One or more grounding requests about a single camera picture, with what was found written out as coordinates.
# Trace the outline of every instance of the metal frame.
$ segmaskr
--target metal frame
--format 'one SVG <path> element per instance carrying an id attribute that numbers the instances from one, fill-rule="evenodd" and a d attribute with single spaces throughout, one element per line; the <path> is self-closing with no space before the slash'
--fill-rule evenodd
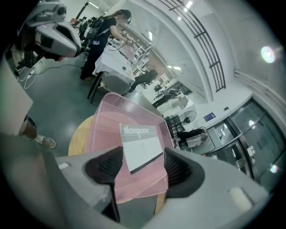
<path id="1" fill-rule="evenodd" d="M 210 35 L 206 31 L 205 27 L 199 21 L 199 19 L 188 10 L 184 12 L 183 8 L 184 3 L 179 0 L 159 0 L 162 4 L 169 8 L 169 11 L 173 11 L 177 16 L 181 18 L 191 32 L 194 35 L 194 38 L 198 41 L 199 45 L 203 49 L 205 56 L 208 60 L 209 67 L 212 71 L 216 92 L 221 89 L 226 88 L 225 78 L 223 73 L 223 67 L 218 55 L 218 52 L 215 48 L 213 41 L 210 38 Z"/>

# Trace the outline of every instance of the white cable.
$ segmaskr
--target white cable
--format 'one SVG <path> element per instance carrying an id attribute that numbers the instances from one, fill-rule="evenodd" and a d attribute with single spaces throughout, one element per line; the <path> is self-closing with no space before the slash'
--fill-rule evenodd
<path id="1" fill-rule="evenodd" d="M 38 66 L 39 64 L 44 64 L 44 65 L 43 65 L 43 68 L 42 68 L 42 69 L 40 70 L 40 72 L 35 76 L 33 82 L 32 82 L 29 86 L 26 87 L 26 84 L 27 84 L 28 79 L 31 78 L 32 75 L 35 75 L 35 74 L 31 73 L 31 72 L 34 71 L 35 68 L 36 68 L 36 66 Z M 36 81 L 36 78 L 37 78 L 41 73 L 43 73 L 43 70 L 45 69 L 45 67 L 46 67 L 46 64 L 45 64 L 44 62 L 42 62 L 42 61 L 37 62 L 37 63 L 28 71 L 28 73 L 26 74 L 26 76 L 25 76 L 22 80 L 19 80 L 19 77 L 18 77 L 18 81 L 20 81 L 20 83 L 25 81 L 24 89 L 28 89 L 28 88 Z"/>

